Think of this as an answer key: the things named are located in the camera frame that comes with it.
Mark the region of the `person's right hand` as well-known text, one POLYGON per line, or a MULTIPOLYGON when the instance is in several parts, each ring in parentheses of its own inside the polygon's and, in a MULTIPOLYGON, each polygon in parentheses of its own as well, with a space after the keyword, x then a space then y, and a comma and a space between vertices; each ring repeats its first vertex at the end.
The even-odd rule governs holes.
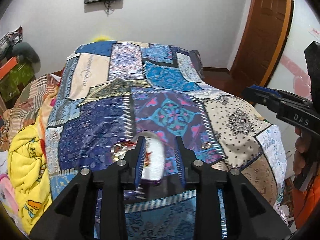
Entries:
POLYGON ((306 165, 306 161, 304 159, 304 154, 308 151, 311 142, 311 135, 301 130, 300 128, 295 128, 295 133, 298 135, 298 138, 295 142, 295 155, 293 161, 293 171, 295 175, 299 175, 302 172, 302 169, 306 165))

